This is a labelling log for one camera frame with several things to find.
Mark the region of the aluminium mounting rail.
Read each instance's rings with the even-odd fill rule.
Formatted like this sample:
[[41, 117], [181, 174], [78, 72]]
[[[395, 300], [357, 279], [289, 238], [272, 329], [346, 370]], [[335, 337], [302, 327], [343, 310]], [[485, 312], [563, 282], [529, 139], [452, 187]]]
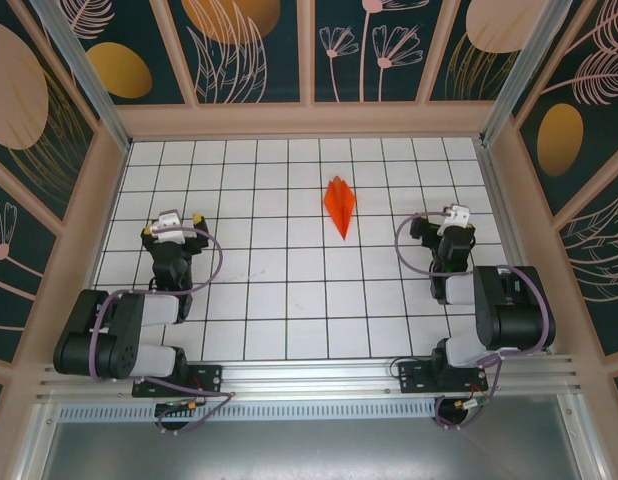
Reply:
[[[223, 362], [221, 390], [240, 400], [375, 399], [400, 396], [397, 366], [389, 359]], [[34, 387], [42, 402], [127, 401], [132, 380], [96, 382], [46, 367]], [[514, 357], [504, 361], [496, 392], [527, 396], [582, 391], [566, 355]]]

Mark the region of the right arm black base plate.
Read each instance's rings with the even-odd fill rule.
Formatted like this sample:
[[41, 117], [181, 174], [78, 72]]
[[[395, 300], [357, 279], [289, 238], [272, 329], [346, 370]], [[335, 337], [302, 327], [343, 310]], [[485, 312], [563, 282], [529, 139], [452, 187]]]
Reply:
[[473, 387], [489, 388], [484, 370], [449, 366], [435, 370], [429, 360], [399, 363], [398, 379], [402, 393], [470, 393]]

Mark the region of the orange paper sheet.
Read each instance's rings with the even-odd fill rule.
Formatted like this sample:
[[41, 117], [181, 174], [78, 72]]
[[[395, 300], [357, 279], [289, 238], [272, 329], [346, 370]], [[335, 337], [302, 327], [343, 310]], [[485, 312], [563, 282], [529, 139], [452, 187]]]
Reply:
[[324, 205], [336, 229], [345, 240], [356, 205], [355, 194], [345, 180], [335, 176], [329, 181], [324, 196]]

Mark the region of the aluminium corner post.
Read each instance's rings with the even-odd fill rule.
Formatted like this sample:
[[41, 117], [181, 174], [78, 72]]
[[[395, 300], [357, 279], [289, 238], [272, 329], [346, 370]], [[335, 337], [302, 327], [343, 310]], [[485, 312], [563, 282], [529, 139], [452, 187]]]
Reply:
[[63, 58], [73, 69], [100, 119], [123, 153], [130, 147], [130, 137], [123, 125], [110, 95], [105, 90], [78, 38], [71, 31], [61, 8], [55, 0], [30, 0], [42, 24], [59, 48]]
[[479, 133], [480, 145], [483, 148], [488, 149], [497, 139], [546, 56], [553, 39], [565, 23], [573, 2], [574, 0], [547, 0], [543, 6]]

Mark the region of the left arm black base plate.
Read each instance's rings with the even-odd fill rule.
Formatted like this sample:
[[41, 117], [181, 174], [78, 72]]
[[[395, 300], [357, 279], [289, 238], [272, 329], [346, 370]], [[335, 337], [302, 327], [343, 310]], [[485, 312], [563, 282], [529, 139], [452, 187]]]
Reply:
[[220, 365], [188, 365], [178, 367], [170, 376], [135, 382], [134, 398], [176, 398], [202, 396], [203, 392], [218, 393], [222, 384]]

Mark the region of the grey metal sheet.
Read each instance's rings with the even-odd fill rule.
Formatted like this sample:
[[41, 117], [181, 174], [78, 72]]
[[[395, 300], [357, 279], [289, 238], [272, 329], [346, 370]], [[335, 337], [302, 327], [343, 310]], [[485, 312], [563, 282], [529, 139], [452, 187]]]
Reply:
[[62, 424], [43, 480], [581, 480], [558, 430], [541, 440], [446, 432], [428, 419]]

